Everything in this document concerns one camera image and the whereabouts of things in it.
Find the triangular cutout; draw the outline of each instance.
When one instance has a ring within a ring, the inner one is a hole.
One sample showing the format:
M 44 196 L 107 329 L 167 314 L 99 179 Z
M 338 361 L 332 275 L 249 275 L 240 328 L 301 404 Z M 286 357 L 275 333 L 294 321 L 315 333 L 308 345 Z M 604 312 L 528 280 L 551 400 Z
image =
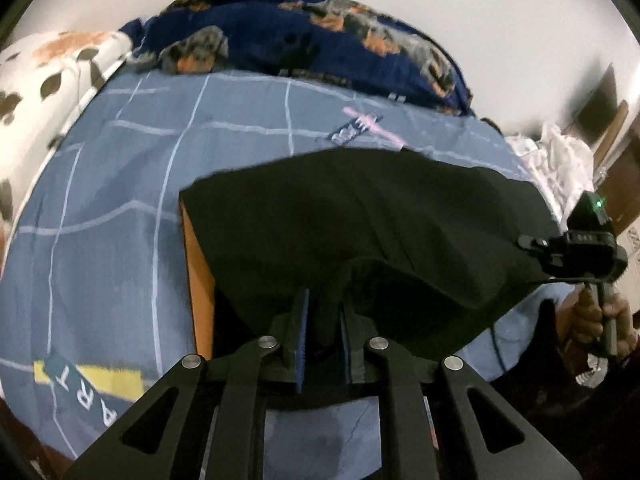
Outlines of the triangular cutout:
M 479 390 L 470 388 L 466 394 L 490 453 L 500 453 L 524 442 L 524 434 Z
M 122 443 L 149 455 L 156 453 L 179 391 L 175 386 L 165 391 L 162 397 L 125 431 Z

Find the dark blue blanket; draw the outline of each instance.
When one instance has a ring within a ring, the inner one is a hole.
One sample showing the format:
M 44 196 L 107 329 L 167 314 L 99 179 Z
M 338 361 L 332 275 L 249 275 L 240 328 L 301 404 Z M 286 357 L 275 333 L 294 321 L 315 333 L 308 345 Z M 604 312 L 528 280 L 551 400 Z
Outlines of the dark blue blanket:
M 453 59 L 431 38 L 351 0 L 175 0 L 121 29 L 142 70 L 237 68 L 315 79 L 472 115 Z

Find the human hand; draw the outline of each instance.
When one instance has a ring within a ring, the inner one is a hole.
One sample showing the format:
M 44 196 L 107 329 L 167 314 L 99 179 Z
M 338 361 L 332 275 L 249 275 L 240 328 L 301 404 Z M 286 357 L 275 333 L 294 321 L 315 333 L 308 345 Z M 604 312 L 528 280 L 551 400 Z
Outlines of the human hand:
M 590 288 L 583 288 L 574 306 L 571 337 L 580 345 L 593 345 L 602 335 L 603 316 L 616 320 L 618 359 L 623 359 L 635 349 L 638 335 L 633 328 L 629 302 L 621 294 L 613 296 L 611 301 L 600 309 L 594 302 Z

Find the metal screw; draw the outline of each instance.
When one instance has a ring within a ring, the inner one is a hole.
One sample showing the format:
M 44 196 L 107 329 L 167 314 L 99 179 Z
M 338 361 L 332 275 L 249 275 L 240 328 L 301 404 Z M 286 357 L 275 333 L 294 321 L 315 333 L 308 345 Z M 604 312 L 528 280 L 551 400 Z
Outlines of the metal screw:
M 386 350 L 389 346 L 389 341 L 383 337 L 372 337 L 369 339 L 369 346 L 374 350 Z
M 260 348 L 264 348 L 265 350 L 273 348 L 277 344 L 278 340 L 272 335 L 263 335 L 260 339 L 258 339 L 258 346 Z
M 463 367 L 464 363 L 462 359 L 456 357 L 455 355 L 450 355 L 446 359 L 444 359 L 444 365 L 449 369 L 457 372 L 460 368 Z
M 198 366 L 200 366 L 201 361 L 202 361 L 202 358 L 198 354 L 185 355 L 182 358 L 182 366 L 191 370 L 193 368 L 197 368 Z

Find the crumpled white cloth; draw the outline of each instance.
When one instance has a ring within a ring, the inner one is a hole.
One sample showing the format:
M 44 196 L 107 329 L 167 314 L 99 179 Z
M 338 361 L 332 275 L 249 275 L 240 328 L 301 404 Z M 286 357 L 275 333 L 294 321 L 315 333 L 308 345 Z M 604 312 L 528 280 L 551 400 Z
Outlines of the crumpled white cloth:
M 554 123 L 542 126 L 542 138 L 535 142 L 522 135 L 505 136 L 535 179 L 563 231 L 566 221 L 584 191 L 593 188 L 593 153 L 580 139 L 563 136 Z

